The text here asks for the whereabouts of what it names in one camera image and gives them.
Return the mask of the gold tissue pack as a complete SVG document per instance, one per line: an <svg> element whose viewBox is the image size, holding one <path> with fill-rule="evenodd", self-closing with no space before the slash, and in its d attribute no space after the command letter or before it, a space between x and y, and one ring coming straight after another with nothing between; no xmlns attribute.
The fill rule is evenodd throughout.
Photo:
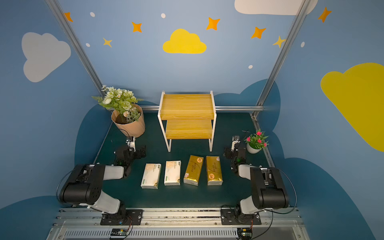
<svg viewBox="0 0 384 240"><path fill-rule="evenodd" d="M184 184L198 186L203 167L203 157L191 155L183 178Z"/></svg>
<svg viewBox="0 0 384 240"><path fill-rule="evenodd" d="M223 184L223 175L221 161L219 156L206 156L207 167L207 185L221 186Z"/></svg>

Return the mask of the white tissue pack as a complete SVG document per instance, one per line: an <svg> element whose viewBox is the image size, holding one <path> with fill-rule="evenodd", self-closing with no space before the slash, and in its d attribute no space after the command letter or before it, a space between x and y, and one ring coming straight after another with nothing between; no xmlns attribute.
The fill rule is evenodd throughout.
<svg viewBox="0 0 384 240"><path fill-rule="evenodd" d="M166 161L165 186L179 186L181 184L181 161Z"/></svg>
<svg viewBox="0 0 384 240"><path fill-rule="evenodd" d="M146 164L141 181L142 189L158 189L161 167L161 164Z"/></svg>

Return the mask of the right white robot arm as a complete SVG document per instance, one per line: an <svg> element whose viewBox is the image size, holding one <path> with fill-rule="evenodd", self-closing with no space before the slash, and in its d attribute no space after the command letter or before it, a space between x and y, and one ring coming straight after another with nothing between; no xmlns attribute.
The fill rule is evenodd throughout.
<svg viewBox="0 0 384 240"><path fill-rule="evenodd" d="M282 215L277 209L285 209L290 205L290 197L282 178L285 173L275 167L263 168L248 164L246 152L246 145L242 142L224 148L224 157L231 161L232 172L251 183L251 195L236 205L235 216L254 216L261 211Z"/></svg>

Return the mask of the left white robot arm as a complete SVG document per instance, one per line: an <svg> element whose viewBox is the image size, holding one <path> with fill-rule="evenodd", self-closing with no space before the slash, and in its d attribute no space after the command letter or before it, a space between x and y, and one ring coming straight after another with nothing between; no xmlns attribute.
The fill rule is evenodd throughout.
<svg viewBox="0 0 384 240"><path fill-rule="evenodd" d="M106 194L102 190L103 183L127 178L134 160L144 158L146 155L146 146L139 149L122 146L116 151L113 165L76 165L65 175L67 180L63 187L57 188L58 201L71 206L86 206L107 215L125 215L125 204Z"/></svg>

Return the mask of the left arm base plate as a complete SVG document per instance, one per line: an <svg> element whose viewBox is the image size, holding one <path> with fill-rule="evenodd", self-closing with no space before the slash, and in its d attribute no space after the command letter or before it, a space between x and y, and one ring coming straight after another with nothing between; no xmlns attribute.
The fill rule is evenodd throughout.
<svg viewBox="0 0 384 240"><path fill-rule="evenodd" d="M143 210L127 209L116 214L102 214L101 226L139 226L142 221Z"/></svg>

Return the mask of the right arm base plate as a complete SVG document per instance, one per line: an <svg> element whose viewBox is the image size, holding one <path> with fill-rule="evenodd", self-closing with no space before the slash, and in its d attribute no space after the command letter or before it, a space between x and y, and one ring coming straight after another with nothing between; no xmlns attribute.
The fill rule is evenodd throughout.
<svg viewBox="0 0 384 240"><path fill-rule="evenodd" d="M245 215L241 211L229 208L220 210L222 225L261 225L259 214Z"/></svg>

